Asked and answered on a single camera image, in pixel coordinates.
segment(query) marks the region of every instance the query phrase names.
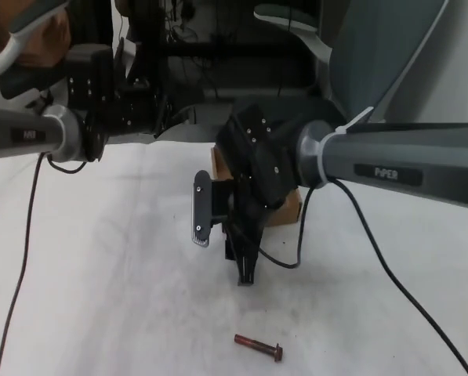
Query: bolt head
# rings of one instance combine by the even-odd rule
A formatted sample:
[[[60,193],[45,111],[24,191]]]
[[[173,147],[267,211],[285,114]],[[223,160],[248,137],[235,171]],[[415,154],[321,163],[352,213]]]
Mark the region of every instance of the bolt head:
[[[278,363],[281,360],[282,360],[282,347],[280,347],[279,344],[277,343],[277,345],[275,346],[275,351],[274,351],[274,361]]]

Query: white table surface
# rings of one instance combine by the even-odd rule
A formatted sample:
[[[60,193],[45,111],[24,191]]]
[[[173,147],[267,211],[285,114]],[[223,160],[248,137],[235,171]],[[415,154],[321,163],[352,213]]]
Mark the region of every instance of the white table surface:
[[[0,337],[23,254],[36,156],[0,160]],[[314,194],[303,264],[260,258],[237,286],[214,229],[190,241],[194,174],[209,145],[107,148],[75,176],[42,166],[2,375],[460,375],[453,355],[390,282],[348,198]],[[386,260],[468,360],[468,209],[349,185]],[[263,247],[295,258],[298,227]],[[234,334],[284,347],[284,359]]]

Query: cardboard box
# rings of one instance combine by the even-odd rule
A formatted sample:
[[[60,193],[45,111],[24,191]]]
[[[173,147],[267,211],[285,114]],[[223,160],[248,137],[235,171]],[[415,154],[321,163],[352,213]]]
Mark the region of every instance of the cardboard box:
[[[216,180],[232,179],[225,160],[220,151],[213,147],[211,149],[212,175]],[[269,227],[289,225],[297,223],[299,213],[302,210],[302,197],[298,190],[293,190],[287,197],[286,202],[270,217],[267,225]]]

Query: chair backrest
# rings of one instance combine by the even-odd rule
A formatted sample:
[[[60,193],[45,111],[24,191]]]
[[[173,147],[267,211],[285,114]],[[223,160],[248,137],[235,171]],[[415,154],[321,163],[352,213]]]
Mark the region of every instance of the chair backrest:
[[[329,62],[332,98],[347,118],[373,106],[381,120],[447,4],[352,0]]]

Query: bolt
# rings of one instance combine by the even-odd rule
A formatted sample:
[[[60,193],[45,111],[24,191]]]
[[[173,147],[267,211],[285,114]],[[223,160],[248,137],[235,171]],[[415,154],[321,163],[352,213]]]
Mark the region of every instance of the bolt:
[[[255,341],[254,339],[242,337],[239,334],[235,335],[234,341],[235,343],[238,343],[239,345],[243,345],[243,346],[249,347],[250,349],[260,351],[261,353],[273,356],[276,362],[280,362],[282,360],[282,347],[280,347],[278,343],[276,344],[275,347],[272,347],[265,343]]]

